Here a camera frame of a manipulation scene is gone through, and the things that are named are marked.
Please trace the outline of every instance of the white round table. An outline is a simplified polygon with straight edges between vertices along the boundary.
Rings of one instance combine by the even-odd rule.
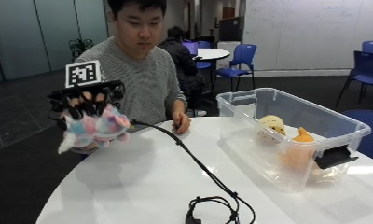
[[[224,49],[198,49],[198,56],[199,59],[196,59],[198,62],[211,62],[212,66],[211,66],[211,84],[212,84],[212,91],[214,92],[214,88],[215,88],[215,70],[214,68],[216,68],[216,61],[224,58],[228,58],[231,55],[231,53],[224,50]]]
[[[171,130],[173,122],[159,125]],[[234,118],[196,118],[181,138],[215,175],[251,204],[256,223],[373,223],[373,160],[360,154],[340,186],[307,188],[287,194],[264,177],[247,175],[219,145],[220,134],[248,127]],[[114,141],[73,170],[38,218],[40,224],[186,223],[196,196],[235,201],[200,170],[175,140],[149,128]],[[252,212],[240,205],[242,223]],[[231,213],[216,203],[199,204],[195,216],[204,224],[226,223]]]
[[[198,49],[198,57],[200,62],[220,60],[230,57],[231,53],[224,49]]]

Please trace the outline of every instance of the plastic bin handle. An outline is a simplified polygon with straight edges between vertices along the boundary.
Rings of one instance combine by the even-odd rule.
[[[345,145],[325,150],[324,156],[321,158],[318,157],[315,161],[319,164],[319,167],[325,170],[327,168],[355,161],[359,158],[360,157],[351,157],[351,151]]]

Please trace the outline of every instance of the clear plastic bin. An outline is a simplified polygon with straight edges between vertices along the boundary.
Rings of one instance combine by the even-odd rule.
[[[220,116],[250,123],[220,136],[220,146],[246,174],[258,172],[288,193],[345,175],[363,137],[372,132],[365,123],[271,88],[227,92],[216,99]],[[287,135],[259,121],[267,115],[282,118]],[[300,127],[314,141],[292,140]]]

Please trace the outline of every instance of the potted plant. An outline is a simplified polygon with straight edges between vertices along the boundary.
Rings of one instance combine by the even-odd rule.
[[[73,52],[73,62],[91,47],[95,46],[91,39],[82,38],[78,38],[77,40],[70,40],[69,45]]]

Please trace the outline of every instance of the black hair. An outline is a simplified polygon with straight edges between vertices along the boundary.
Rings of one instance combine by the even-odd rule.
[[[141,5],[142,11],[145,11],[147,8],[161,8],[163,16],[166,14],[167,0],[109,0],[109,5],[115,18],[118,18],[118,13],[122,11],[126,3],[138,3]]]
[[[167,30],[167,36],[177,39],[184,38],[186,32],[179,26],[174,26]]]

